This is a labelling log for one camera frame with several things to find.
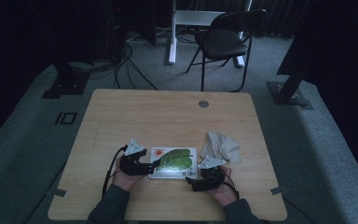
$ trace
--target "chair leg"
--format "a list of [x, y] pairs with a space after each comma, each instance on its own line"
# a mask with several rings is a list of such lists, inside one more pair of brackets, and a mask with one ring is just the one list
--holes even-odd
[[231, 59], [227, 59], [222, 65], [220, 65], [220, 66], [225, 66], [226, 65], [226, 63], [228, 63], [228, 61], [230, 61]]
[[205, 81], [205, 56], [202, 53], [201, 91], [203, 91], [204, 81]]
[[197, 55], [199, 55], [199, 53], [200, 53], [200, 47], [197, 49], [196, 54], [194, 54], [194, 57], [193, 57], [193, 59], [191, 60], [191, 63], [188, 65], [188, 68], [187, 68], [187, 70], [185, 71], [185, 73], [188, 73], [188, 71], [190, 70], [190, 67], [193, 65], [193, 62], [194, 62], [194, 60], [196, 60]]
[[241, 86], [240, 86], [237, 90], [232, 91], [232, 92], [237, 92], [237, 91], [242, 90], [243, 86], [245, 85], [246, 73], [247, 73], [247, 70], [248, 70], [248, 63], [249, 63], [249, 56], [250, 56], [250, 49], [249, 49], [248, 52], [246, 53], [245, 68], [244, 68], [244, 70], [243, 70], [243, 77], [242, 77]]

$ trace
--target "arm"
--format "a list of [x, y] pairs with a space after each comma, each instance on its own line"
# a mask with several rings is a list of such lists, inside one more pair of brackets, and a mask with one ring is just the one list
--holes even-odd
[[129, 176], [120, 172], [118, 168], [120, 159], [121, 157], [116, 160], [116, 174], [113, 177], [112, 185], [89, 214], [88, 224], [124, 223], [131, 190], [145, 176]]
[[[231, 169], [220, 166], [225, 173], [225, 182], [230, 183]], [[252, 214], [249, 204], [244, 199], [237, 199], [232, 188], [226, 184], [220, 185], [217, 189], [208, 190], [208, 193], [223, 207], [226, 214], [227, 224], [262, 224], [262, 222]]]

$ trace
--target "chair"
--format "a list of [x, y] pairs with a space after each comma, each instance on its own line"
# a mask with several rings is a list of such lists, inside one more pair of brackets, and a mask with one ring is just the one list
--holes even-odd
[[[202, 64], [201, 91], [204, 90], [206, 63], [226, 60], [221, 65], [224, 66], [231, 58], [246, 55], [242, 84], [235, 91], [243, 88], [252, 48], [252, 34], [262, 27], [266, 17], [267, 11], [264, 9], [226, 12], [217, 16], [208, 30], [195, 34], [199, 48], [186, 73], [192, 65]], [[194, 63], [200, 51], [202, 51], [202, 63]]]

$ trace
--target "chair backrest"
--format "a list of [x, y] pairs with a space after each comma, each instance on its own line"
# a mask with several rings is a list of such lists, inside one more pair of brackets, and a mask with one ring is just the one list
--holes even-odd
[[226, 12], [217, 16], [210, 29], [225, 29], [234, 32], [253, 32], [260, 29], [267, 17], [264, 9]]

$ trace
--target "tabletop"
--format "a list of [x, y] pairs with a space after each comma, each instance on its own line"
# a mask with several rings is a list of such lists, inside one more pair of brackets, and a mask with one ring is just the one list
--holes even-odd
[[[96, 90], [89, 101], [48, 216], [84, 220], [101, 200], [106, 171], [131, 139], [144, 148], [195, 147], [214, 131], [241, 144], [241, 163], [228, 163], [240, 196], [260, 219], [284, 220], [278, 181], [252, 97], [207, 91]], [[150, 150], [141, 162], [149, 162]], [[183, 179], [145, 177], [132, 190], [126, 220], [225, 220], [222, 208]]]

